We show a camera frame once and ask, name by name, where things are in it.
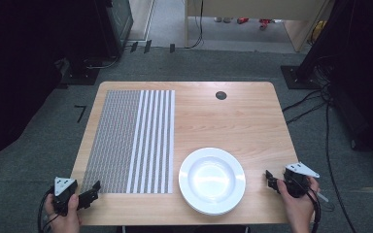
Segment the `light wooden desk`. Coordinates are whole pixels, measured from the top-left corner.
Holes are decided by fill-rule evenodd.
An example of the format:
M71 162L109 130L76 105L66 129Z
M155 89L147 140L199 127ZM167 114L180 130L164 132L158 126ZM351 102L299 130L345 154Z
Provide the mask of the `light wooden desk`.
M185 0L185 46L191 17L282 19L295 51L301 51L320 20L329 18L335 0Z

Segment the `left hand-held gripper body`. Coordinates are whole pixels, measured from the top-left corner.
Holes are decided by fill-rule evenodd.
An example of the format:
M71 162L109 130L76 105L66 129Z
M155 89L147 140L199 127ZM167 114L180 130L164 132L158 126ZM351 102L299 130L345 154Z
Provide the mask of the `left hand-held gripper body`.
M76 193L78 183L74 179L56 177L52 205L54 212L61 216L68 214L68 204L71 196Z

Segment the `person's left hand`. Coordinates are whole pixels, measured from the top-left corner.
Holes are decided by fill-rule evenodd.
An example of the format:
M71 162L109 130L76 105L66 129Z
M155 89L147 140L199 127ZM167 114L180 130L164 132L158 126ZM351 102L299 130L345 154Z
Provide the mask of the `person's left hand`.
M53 209L53 195L50 193L46 198L45 210L50 222L52 233L80 233L81 220L78 215L79 197L73 194L68 202L68 214L59 216Z

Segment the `black stand with square base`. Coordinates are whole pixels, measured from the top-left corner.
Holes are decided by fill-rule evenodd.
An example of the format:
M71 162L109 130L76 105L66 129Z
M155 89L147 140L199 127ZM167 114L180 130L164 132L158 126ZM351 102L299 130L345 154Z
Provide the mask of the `black stand with square base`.
M282 66L281 71L288 89L319 89L314 69L334 58L340 51L346 35L343 27L350 23L349 4L354 0L334 0L331 13L322 32L299 66Z

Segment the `grey striped woven placemat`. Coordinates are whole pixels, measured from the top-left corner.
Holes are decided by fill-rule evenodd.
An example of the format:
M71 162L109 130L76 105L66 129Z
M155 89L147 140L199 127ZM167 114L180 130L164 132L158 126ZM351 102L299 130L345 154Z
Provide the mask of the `grey striped woven placemat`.
M82 189L102 193L173 191L173 90L109 90L100 115Z

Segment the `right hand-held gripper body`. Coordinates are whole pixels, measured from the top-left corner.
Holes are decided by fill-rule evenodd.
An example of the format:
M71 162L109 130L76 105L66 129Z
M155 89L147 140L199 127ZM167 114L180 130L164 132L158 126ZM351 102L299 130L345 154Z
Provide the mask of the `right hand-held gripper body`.
M286 165L284 179L288 193L294 198L305 195L310 188L308 177L319 178L320 174L302 162Z

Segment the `white deep plate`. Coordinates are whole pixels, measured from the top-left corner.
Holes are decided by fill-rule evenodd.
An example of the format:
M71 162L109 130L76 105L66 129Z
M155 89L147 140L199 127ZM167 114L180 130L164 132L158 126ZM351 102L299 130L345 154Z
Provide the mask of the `white deep plate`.
M179 188L186 202L198 213L220 216L232 211L246 190L240 162L217 148L195 150L183 161Z

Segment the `dark glass-front cabinet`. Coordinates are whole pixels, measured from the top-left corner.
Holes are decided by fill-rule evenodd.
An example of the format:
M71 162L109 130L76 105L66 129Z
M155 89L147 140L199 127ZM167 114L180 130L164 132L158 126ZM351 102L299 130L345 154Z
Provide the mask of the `dark glass-front cabinet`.
M129 0L94 0L100 25L101 56L117 58L123 52L133 17Z

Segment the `black stand with flat base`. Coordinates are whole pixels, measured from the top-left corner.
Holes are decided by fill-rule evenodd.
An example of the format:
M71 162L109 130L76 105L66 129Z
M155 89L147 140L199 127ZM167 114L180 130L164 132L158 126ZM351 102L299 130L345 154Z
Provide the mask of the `black stand with flat base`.
M70 62L67 58L55 62L62 76L60 85L94 85L101 65L99 60L87 59L81 64Z

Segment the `person's right hand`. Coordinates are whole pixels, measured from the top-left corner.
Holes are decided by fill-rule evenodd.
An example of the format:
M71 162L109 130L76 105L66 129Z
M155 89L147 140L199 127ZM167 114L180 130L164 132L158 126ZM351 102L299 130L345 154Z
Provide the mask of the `person's right hand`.
M317 200L316 192L320 190L319 183L312 177L308 177L310 190L306 195L299 198L292 197L282 180L277 180L277 185L284 201L285 210L289 224L294 222L309 222L314 212L313 201Z

